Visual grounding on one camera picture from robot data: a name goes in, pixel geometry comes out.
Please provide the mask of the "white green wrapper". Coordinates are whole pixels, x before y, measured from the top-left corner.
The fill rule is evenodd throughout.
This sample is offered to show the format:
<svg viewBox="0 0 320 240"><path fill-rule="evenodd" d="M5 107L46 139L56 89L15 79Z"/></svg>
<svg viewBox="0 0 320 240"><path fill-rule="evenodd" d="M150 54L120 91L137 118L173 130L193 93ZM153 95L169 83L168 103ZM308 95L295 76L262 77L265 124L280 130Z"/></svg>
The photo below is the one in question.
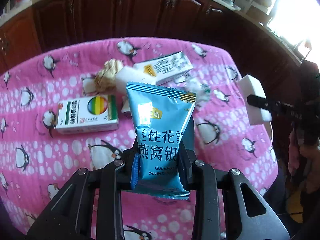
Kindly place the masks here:
<svg viewBox="0 0 320 240"><path fill-rule="evenodd" d="M201 109L210 100L211 88L206 83L201 83L196 77L187 77L185 90L196 94L195 107Z"/></svg>

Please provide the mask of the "white rainbow medicine box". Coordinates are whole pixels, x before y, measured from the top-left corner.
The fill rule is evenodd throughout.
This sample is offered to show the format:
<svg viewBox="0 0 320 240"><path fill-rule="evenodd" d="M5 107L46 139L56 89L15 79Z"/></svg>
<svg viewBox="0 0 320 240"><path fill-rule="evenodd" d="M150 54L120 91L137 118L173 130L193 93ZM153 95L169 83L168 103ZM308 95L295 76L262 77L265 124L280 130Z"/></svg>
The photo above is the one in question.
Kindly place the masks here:
<svg viewBox="0 0 320 240"><path fill-rule="evenodd" d="M114 95L95 95L60 101L55 130L60 134L112 131L119 128Z"/></svg>

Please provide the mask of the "blue snack packet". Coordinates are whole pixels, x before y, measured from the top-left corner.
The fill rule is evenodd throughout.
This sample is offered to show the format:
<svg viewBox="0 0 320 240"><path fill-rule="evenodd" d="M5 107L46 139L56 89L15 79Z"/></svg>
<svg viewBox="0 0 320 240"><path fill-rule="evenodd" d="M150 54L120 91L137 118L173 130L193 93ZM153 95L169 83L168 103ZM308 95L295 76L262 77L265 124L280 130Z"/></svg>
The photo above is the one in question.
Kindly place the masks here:
<svg viewBox="0 0 320 240"><path fill-rule="evenodd" d="M195 108L196 94L137 82L128 82L126 91L137 139L134 191L188 199L189 192L178 174L178 149Z"/></svg>

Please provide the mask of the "dark wooden kitchen cabinets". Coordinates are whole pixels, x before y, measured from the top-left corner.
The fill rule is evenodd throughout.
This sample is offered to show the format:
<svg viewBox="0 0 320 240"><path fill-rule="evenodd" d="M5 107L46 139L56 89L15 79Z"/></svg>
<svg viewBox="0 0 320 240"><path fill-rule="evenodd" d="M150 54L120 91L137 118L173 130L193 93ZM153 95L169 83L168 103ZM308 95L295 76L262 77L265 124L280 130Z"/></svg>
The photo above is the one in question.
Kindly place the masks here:
<svg viewBox="0 0 320 240"><path fill-rule="evenodd" d="M1 71L51 49L114 37L177 38L227 50L268 98L296 103L300 61L270 31L217 0L35 0L1 23Z"/></svg>

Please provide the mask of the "pink penguin tablecloth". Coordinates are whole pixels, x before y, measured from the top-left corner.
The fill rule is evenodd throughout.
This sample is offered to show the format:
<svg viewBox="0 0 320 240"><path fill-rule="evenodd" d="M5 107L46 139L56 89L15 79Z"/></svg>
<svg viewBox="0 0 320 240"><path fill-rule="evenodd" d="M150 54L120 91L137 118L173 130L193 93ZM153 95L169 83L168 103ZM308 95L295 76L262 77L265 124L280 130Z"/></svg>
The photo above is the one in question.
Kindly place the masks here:
<svg viewBox="0 0 320 240"><path fill-rule="evenodd" d="M241 74L227 51L163 38L81 43L1 76L1 200L18 230L28 231L78 168L103 167L136 137L129 114L119 115L115 131L61 135L54 129L58 103L94 93L94 76L109 59L131 66L179 51L193 65L188 76L206 88L193 113L197 157L219 170L238 168L266 193L278 175L276 155L264 126L249 124Z"/></svg>

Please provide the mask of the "crumpled beige paper ball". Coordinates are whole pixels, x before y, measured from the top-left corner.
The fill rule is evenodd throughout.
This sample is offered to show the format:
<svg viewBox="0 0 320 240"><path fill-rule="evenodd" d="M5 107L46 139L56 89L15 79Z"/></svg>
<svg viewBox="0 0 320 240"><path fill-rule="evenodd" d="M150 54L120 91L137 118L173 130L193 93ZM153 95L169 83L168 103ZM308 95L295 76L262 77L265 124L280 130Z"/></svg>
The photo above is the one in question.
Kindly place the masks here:
<svg viewBox="0 0 320 240"><path fill-rule="evenodd" d="M96 91L104 93L114 90L116 87L116 74L122 70L123 66L121 60L107 60L94 78Z"/></svg>

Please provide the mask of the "white green long carton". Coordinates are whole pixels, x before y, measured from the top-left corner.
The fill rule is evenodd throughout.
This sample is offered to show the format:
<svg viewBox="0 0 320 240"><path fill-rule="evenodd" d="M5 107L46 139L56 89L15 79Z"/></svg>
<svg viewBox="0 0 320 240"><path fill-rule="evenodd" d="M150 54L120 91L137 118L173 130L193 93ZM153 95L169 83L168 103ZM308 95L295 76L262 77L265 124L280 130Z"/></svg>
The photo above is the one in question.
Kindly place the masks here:
<svg viewBox="0 0 320 240"><path fill-rule="evenodd" d="M193 69L193 65L183 51L135 63L133 67L153 76L158 86L181 77Z"/></svg>

